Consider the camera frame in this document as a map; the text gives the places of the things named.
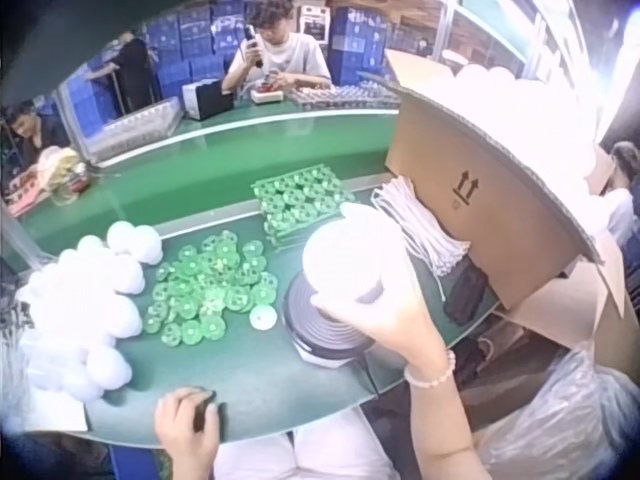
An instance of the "dark hair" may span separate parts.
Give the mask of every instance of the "dark hair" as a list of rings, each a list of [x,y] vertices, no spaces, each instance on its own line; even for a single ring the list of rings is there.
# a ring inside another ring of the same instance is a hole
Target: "dark hair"
[[[611,156],[622,173],[633,183],[640,175],[640,154],[631,142],[618,142],[611,150]]]
[[[293,0],[254,0],[247,4],[247,22],[256,28],[271,28],[293,12]]]
[[[9,125],[13,125],[21,115],[28,115],[33,112],[33,102],[26,100],[17,105],[11,105],[2,109],[2,117]]]

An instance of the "clear plastic bag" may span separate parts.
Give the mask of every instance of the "clear plastic bag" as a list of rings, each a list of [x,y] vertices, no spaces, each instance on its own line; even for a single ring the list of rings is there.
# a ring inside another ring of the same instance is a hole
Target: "clear plastic bag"
[[[476,447],[494,480],[598,478],[633,438],[640,389],[595,367],[592,344],[552,368],[529,405],[482,432]]]

